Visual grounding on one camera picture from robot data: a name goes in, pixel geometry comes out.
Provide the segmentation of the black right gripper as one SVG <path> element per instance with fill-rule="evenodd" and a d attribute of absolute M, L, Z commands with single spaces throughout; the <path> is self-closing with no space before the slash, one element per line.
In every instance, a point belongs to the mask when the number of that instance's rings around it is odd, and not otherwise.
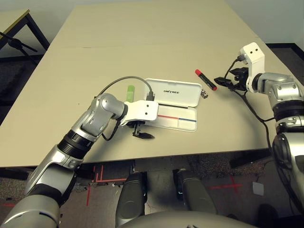
<path fill-rule="evenodd" d="M 235 68 L 229 72 L 234 75 L 234 80 L 237 81 L 235 85 L 230 79 L 224 77 L 214 78 L 214 82 L 220 86 L 232 86 L 232 90 L 247 91 L 248 67 Z"/>

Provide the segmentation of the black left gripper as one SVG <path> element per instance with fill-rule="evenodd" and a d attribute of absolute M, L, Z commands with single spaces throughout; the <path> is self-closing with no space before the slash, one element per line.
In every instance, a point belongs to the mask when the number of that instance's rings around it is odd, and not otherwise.
<path fill-rule="evenodd" d="M 140 139 L 154 139 L 154 136 L 149 133 L 141 132 L 140 126 L 145 124 L 145 121 L 130 121 L 129 127 L 134 127 L 133 136 Z"/>

